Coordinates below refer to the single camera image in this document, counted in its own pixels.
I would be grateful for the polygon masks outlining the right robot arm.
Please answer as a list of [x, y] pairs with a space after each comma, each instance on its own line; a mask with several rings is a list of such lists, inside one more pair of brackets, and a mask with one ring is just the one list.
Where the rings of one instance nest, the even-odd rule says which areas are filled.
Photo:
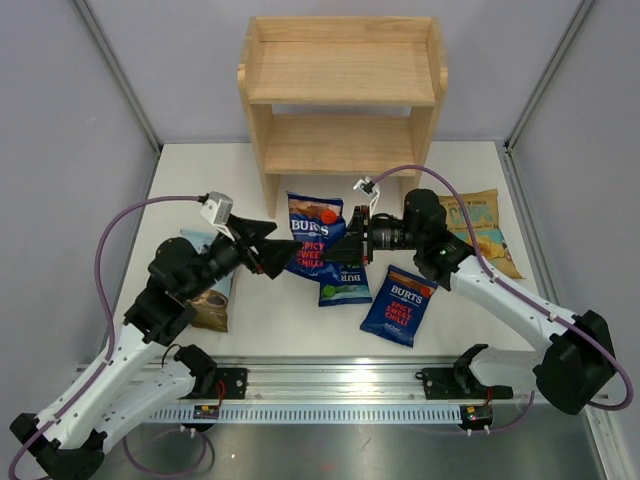
[[608, 324], [589, 310], [579, 315], [501, 274], [449, 231], [446, 210], [428, 189], [414, 189], [400, 218], [354, 209], [346, 234], [324, 253], [330, 262], [368, 264], [376, 250], [411, 250], [420, 274], [490, 312], [531, 346], [529, 352], [477, 344], [454, 371], [456, 389], [476, 396], [486, 387], [538, 390], [558, 410], [575, 415], [613, 378], [615, 353]]

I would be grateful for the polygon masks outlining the blue Burts chilli bag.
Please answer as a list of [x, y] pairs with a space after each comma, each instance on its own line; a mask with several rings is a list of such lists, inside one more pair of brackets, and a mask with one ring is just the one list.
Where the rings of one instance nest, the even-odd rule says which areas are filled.
[[324, 259], [324, 252], [346, 232], [343, 200], [287, 193], [289, 227], [302, 248], [286, 269], [295, 275], [320, 283], [337, 284], [341, 267]]
[[389, 265], [360, 330], [412, 348], [438, 284]]

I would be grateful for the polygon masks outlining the blue Burts sea salt bag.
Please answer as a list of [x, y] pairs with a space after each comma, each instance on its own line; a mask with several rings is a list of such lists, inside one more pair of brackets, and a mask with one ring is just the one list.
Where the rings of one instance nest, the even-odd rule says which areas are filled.
[[320, 281], [319, 307], [369, 304], [373, 301], [366, 270], [360, 264], [331, 263]]

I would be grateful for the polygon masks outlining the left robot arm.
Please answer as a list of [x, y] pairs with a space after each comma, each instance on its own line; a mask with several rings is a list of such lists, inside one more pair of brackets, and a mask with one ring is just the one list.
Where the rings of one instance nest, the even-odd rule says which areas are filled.
[[276, 278], [303, 244], [273, 240], [276, 224], [232, 215], [227, 234], [202, 252], [183, 237], [164, 241], [149, 264], [146, 287], [111, 330], [103, 352], [69, 389], [38, 414], [22, 413], [10, 426], [50, 479], [88, 479], [109, 451], [165, 404], [203, 398], [221, 389], [217, 364], [196, 345], [136, 388], [130, 380], [168, 349], [197, 315], [193, 301], [240, 266]]

